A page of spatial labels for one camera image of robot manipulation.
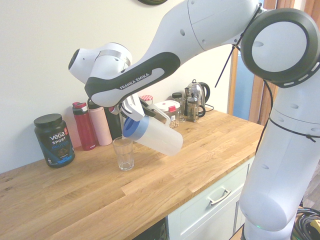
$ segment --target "drawer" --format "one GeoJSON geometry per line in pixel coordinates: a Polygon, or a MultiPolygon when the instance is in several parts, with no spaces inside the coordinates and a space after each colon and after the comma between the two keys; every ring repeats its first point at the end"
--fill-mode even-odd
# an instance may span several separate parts
{"type": "Polygon", "coordinates": [[[169,214],[167,219],[170,239],[183,239],[182,236],[192,232],[200,222],[214,215],[233,199],[234,194],[238,193],[245,183],[251,162],[252,159],[248,160],[169,214]]]}
{"type": "Polygon", "coordinates": [[[235,210],[242,188],[238,189],[233,198],[215,214],[210,214],[188,230],[181,237],[183,240],[229,240],[234,234],[235,210]]]}

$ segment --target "power cord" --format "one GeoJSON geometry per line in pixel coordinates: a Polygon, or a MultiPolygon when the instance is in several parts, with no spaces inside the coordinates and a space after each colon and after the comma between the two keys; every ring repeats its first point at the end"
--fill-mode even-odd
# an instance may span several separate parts
{"type": "MultiPolygon", "coordinates": [[[[270,101],[271,101],[270,113],[271,113],[271,110],[272,110],[272,108],[274,107],[274,96],[273,96],[273,94],[272,94],[272,91],[271,91],[271,88],[270,88],[268,82],[267,82],[266,80],[264,80],[264,79],[263,79],[263,82],[264,82],[264,84],[266,85],[266,88],[268,89],[269,94],[270,94],[270,101]]],[[[266,123],[265,123],[265,125],[264,125],[264,127],[263,127],[263,130],[262,130],[262,132],[261,132],[258,145],[256,146],[256,149],[255,149],[255,154],[257,154],[257,152],[258,152],[258,149],[259,149],[261,140],[262,140],[262,138],[263,138],[263,136],[264,136],[265,130],[266,130],[266,128],[267,128],[268,122],[269,122],[269,118],[267,119],[267,121],[266,121],[266,123]]]]}
{"type": "Polygon", "coordinates": [[[320,233],[317,225],[320,221],[320,211],[309,207],[298,209],[297,215],[301,214],[294,223],[291,239],[319,240],[320,233]]]}
{"type": "Polygon", "coordinates": [[[206,103],[205,105],[212,108],[212,109],[210,109],[210,110],[208,110],[208,111],[206,110],[206,111],[205,111],[206,113],[215,110],[215,107],[214,107],[214,106],[211,106],[211,105],[209,105],[209,104],[207,104],[207,103],[206,103]]]}

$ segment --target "black cable bundle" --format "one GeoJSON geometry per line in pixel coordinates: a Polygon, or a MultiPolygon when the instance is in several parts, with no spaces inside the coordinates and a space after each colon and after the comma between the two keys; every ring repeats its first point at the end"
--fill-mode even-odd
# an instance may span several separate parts
{"type": "Polygon", "coordinates": [[[309,207],[300,208],[297,215],[301,214],[294,223],[295,232],[292,236],[298,240],[320,240],[320,234],[310,226],[313,220],[320,220],[320,211],[309,207]]]}

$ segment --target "franka emika robot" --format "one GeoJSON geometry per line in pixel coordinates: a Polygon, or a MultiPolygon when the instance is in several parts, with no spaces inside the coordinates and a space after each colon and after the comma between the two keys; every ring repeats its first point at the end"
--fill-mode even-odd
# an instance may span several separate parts
{"type": "Polygon", "coordinates": [[[163,17],[137,63],[131,65],[124,46],[108,43],[77,50],[69,71],[94,103],[121,103],[139,121],[144,113],[138,91],[225,44],[239,44],[246,67],[279,87],[240,197],[244,236],[289,240],[320,159],[320,34],[309,15],[292,8],[265,10],[258,0],[185,0],[163,17]]]}

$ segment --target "clear glass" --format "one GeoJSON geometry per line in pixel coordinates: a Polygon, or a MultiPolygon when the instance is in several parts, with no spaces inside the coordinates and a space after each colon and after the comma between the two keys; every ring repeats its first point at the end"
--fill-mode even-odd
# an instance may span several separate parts
{"type": "Polygon", "coordinates": [[[185,105],[186,105],[186,99],[184,97],[178,97],[174,99],[176,102],[180,103],[179,108],[179,122],[183,123],[185,120],[185,105]]]}
{"type": "Polygon", "coordinates": [[[118,160],[119,168],[128,171],[134,167],[134,145],[129,138],[122,136],[113,140],[113,149],[118,160]]]}

